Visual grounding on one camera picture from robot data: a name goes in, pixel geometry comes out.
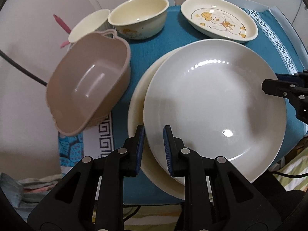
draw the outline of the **blue tablecloth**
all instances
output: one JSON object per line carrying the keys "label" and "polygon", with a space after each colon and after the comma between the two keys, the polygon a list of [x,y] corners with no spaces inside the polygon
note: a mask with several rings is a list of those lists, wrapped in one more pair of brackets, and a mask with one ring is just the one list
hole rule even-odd
{"label": "blue tablecloth", "polygon": [[[275,73],[293,74],[302,71],[303,66],[292,43],[272,14],[269,11],[262,13],[253,10],[246,11],[258,25],[259,35],[255,40],[244,45],[258,53]],[[112,110],[115,149],[122,147],[124,141],[128,138],[127,113],[129,103],[137,83],[148,67],[169,51],[206,38],[208,37],[195,30],[188,23],[182,15],[180,7],[174,6],[168,8],[165,27],[156,36],[144,41],[128,40],[131,47],[131,81],[127,91]],[[295,118],[295,110],[287,102],[286,133],[275,162],[287,154],[306,132],[307,125]],[[170,204],[180,201],[157,188],[142,171],[136,178],[124,178],[125,204]]]}

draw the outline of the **bowl handle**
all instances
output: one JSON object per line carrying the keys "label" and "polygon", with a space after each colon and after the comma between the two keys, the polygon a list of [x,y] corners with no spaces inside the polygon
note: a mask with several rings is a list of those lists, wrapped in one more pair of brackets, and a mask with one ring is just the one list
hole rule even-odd
{"label": "bowl handle", "polygon": [[108,36],[108,35],[112,35],[111,38],[113,39],[115,36],[118,35],[117,31],[115,29],[108,29],[108,30],[105,30],[105,31],[102,31],[102,36]]}

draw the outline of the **brown plastic bowl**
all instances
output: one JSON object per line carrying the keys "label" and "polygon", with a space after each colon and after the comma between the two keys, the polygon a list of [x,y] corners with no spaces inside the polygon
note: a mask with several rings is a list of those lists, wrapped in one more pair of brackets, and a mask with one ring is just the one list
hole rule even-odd
{"label": "brown plastic bowl", "polygon": [[129,44],[114,29],[90,33],[64,56],[47,85],[58,131],[74,136],[100,124],[130,82]]}

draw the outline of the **duck illustration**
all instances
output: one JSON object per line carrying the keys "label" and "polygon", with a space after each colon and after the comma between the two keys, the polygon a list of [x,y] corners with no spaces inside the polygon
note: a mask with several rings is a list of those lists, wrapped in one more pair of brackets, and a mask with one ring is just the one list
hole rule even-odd
{"label": "duck illustration", "polygon": [[126,28],[123,30],[123,34],[127,35],[130,38],[135,38],[137,36],[138,31]]}
{"label": "duck illustration", "polygon": [[240,26],[237,23],[233,22],[233,20],[223,13],[223,16],[210,13],[203,12],[201,16],[206,20],[210,21],[215,26],[210,26],[210,28],[219,30],[219,31],[228,31],[233,35],[240,35],[241,37],[246,37],[246,28],[244,26]]}

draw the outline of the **large white plate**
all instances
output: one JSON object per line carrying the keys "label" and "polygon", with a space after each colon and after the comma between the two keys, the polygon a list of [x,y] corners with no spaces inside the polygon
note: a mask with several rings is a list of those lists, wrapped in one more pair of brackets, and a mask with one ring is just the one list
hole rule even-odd
{"label": "large white plate", "polygon": [[181,5],[181,12],[196,30],[212,38],[242,43],[258,36],[254,20],[224,0],[187,0]]}
{"label": "large white plate", "polygon": [[254,181],[283,141],[283,98],[266,95],[264,79],[277,79],[255,52],[236,42],[208,39],[183,47],[155,73],[144,101],[150,149],[167,171],[163,127],[203,157],[225,156]]}
{"label": "large white plate", "polygon": [[[143,125],[144,99],[147,93],[147,88],[156,70],[168,57],[173,55],[179,49],[181,48],[170,51],[155,61],[139,80],[131,97],[128,109],[127,129],[129,137],[133,137],[135,135],[138,124]],[[144,142],[144,149],[142,153],[141,169],[150,181],[161,190],[174,197],[184,200],[184,185],[174,180],[168,173],[166,173],[166,171],[164,171],[153,156],[146,140]]]}

